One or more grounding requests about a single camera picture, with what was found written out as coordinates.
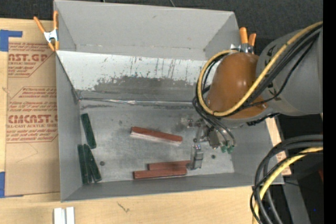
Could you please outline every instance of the gray bin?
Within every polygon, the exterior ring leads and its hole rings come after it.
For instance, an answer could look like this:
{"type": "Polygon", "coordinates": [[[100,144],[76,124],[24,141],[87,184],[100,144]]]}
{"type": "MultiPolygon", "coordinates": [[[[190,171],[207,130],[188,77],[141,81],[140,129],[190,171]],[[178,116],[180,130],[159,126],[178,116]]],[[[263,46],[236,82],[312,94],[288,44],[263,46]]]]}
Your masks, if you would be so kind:
{"type": "Polygon", "coordinates": [[[133,180],[154,162],[190,158],[199,116],[191,100],[213,54],[239,44],[234,13],[55,0],[59,12],[57,104],[61,200],[97,199],[248,186],[272,148],[267,127],[233,129],[229,155],[202,144],[201,169],[187,176],[133,180]],[[77,153],[88,113],[102,181],[83,185],[77,153]],[[183,136],[180,146],[130,137],[132,126],[183,136]]]}

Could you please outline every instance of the wooden table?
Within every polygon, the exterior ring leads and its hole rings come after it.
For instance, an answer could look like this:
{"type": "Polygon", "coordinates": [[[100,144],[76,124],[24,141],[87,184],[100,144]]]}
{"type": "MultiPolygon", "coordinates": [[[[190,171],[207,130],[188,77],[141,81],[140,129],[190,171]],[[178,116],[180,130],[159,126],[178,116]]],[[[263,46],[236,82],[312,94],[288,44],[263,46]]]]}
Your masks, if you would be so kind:
{"type": "MultiPolygon", "coordinates": [[[[43,22],[51,29],[51,22],[43,22]]],[[[1,19],[0,29],[41,35],[33,20],[1,19]]],[[[4,170],[6,78],[8,54],[0,52],[0,172],[4,170]]],[[[274,143],[279,133],[267,122],[274,143]]],[[[60,202],[60,193],[0,199],[0,223],[52,223],[53,209],[75,207],[76,224],[83,223],[251,223],[251,187],[203,190],[176,194],[60,202]]]]}

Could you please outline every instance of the dark green block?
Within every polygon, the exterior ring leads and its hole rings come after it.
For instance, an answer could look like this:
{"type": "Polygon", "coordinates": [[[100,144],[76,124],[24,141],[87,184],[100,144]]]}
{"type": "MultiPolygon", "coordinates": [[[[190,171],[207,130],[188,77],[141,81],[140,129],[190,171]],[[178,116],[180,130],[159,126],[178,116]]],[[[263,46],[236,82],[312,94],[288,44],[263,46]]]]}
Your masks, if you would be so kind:
{"type": "Polygon", "coordinates": [[[94,182],[101,181],[101,175],[99,172],[99,168],[97,166],[96,160],[94,159],[94,156],[92,154],[90,147],[88,145],[84,145],[83,149],[84,149],[87,167],[89,170],[89,175],[92,176],[94,182]]]}
{"type": "Polygon", "coordinates": [[[88,184],[92,182],[91,180],[91,173],[89,171],[89,167],[86,163],[86,157],[84,153],[84,147],[82,145],[77,146],[78,149],[78,157],[79,157],[79,165],[80,165],[80,172],[82,176],[83,184],[88,184]]]}
{"type": "Polygon", "coordinates": [[[96,148],[97,144],[96,144],[95,136],[93,134],[93,130],[92,130],[89,115],[87,113],[85,113],[85,114],[82,114],[80,116],[80,118],[82,120],[86,140],[87,140],[90,148],[96,148]]]}

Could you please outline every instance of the yellow cable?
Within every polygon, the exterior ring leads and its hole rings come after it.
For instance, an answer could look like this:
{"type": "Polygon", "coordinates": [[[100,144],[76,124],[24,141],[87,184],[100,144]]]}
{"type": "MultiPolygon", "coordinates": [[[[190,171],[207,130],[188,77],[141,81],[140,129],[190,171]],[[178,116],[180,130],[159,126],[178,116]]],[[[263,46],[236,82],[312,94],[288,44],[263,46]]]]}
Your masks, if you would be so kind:
{"type": "MultiPolygon", "coordinates": [[[[323,147],[310,147],[307,148],[306,150],[303,150],[300,152],[300,154],[304,154],[304,153],[310,153],[310,152],[317,152],[317,151],[321,151],[323,150],[323,147]]],[[[289,165],[291,165],[292,163],[296,162],[297,160],[305,157],[305,155],[299,155],[299,156],[294,156],[294,157],[290,157],[288,158],[283,164],[281,164],[277,169],[274,170],[274,172],[269,176],[269,178],[265,181],[263,187],[260,190],[260,199],[262,200],[267,189],[269,188],[269,186],[272,184],[272,182],[274,181],[274,179],[276,179],[276,177],[278,175],[280,175],[280,173],[287,168],[289,165]]],[[[259,205],[257,203],[255,203],[254,205],[254,212],[256,213],[257,216],[259,216],[259,205]]],[[[253,217],[253,221],[252,224],[257,224],[258,221],[256,218],[253,217]]]]}
{"type": "Polygon", "coordinates": [[[308,33],[310,30],[314,29],[315,27],[321,25],[323,22],[318,22],[315,23],[311,26],[306,27],[305,29],[299,31],[297,34],[295,34],[291,39],[289,39],[287,41],[287,43],[285,43],[280,49],[279,51],[273,56],[273,58],[270,60],[270,62],[268,63],[268,65],[266,65],[265,69],[262,71],[262,73],[259,75],[259,77],[256,79],[256,81],[253,83],[253,85],[251,86],[251,88],[249,88],[249,90],[246,92],[246,94],[244,95],[244,97],[232,108],[226,110],[226,111],[222,111],[222,112],[218,112],[218,111],[213,111],[211,110],[206,103],[203,100],[202,97],[202,81],[203,81],[203,76],[204,73],[207,69],[207,67],[210,65],[210,63],[212,62],[213,59],[215,59],[216,57],[218,57],[221,54],[228,54],[228,52],[233,52],[230,50],[225,50],[223,52],[220,52],[214,56],[212,56],[210,58],[210,60],[205,64],[205,66],[203,67],[201,73],[199,74],[199,78],[198,78],[198,84],[197,84],[197,96],[199,99],[199,103],[202,106],[202,108],[211,115],[217,116],[217,117],[223,117],[226,115],[231,114],[232,112],[236,111],[249,97],[250,95],[253,93],[253,91],[258,87],[259,83],[262,81],[262,79],[266,76],[267,72],[271,69],[271,67],[274,65],[274,63],[276,62],[276,60],[278,60],[278,58],[280,57],[280,55],[284,52],[284,50],[286,50],[286,48],[291,45],[293,42],[295,42],[297,39],[299,39],[302,35],[308,33]]]}

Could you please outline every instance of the blue tape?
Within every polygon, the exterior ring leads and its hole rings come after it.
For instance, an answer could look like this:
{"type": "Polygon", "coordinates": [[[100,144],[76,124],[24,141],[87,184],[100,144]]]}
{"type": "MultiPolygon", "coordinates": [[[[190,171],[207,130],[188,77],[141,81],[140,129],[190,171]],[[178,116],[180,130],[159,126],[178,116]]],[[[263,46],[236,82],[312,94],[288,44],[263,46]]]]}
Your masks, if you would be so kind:
{"type": "Polygon", "coordinates": [[[8,51],[9,37],[22,37],[22,31],[0,30],[0,51],[8,51]]]}
{"type": "Polygon", "coordinates": [[[0,172],[0,198],[5,197],[5,172],[0,172]]]}

